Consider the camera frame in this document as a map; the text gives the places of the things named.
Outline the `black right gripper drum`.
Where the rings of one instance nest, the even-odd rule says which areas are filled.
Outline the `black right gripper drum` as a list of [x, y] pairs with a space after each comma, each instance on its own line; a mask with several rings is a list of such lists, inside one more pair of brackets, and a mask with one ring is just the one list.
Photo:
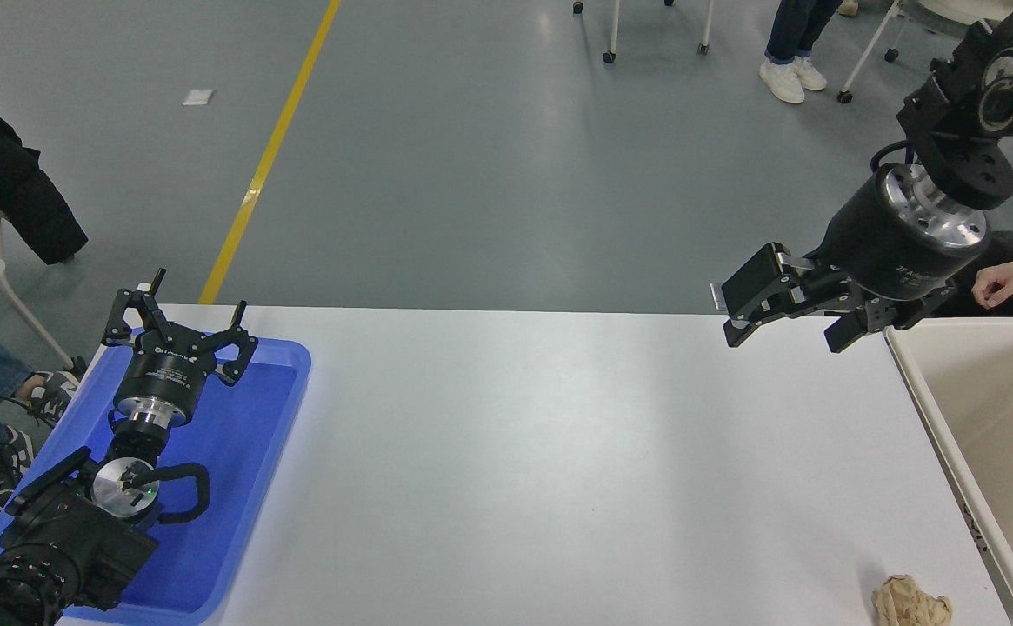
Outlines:
[[908, 301], [939, 289], [986, 245], [986, 214], [929, 175], [875, 174], [833, 215], [815, 259], [876, 296]]

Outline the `person's hand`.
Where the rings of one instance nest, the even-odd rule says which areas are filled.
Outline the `person's hand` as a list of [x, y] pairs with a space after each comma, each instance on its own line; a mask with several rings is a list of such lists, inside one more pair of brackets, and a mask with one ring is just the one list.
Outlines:
[[971, 288], [975, 302], [985, 310], [998, 309], [1013, 297], [1013, 261], [983, 267]]

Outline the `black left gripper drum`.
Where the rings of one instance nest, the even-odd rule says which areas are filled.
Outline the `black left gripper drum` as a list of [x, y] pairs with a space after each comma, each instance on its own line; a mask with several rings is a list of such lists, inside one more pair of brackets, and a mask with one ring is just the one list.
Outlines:
[[156, 331], [144, 332], [116, 389], [116, 409], [133, 412], [140, 402], [171, 404], [175, 412], [196, 411], [205, 380], [215, 371], [215, 354], [194, 353], [192, 343], [167, 345]]

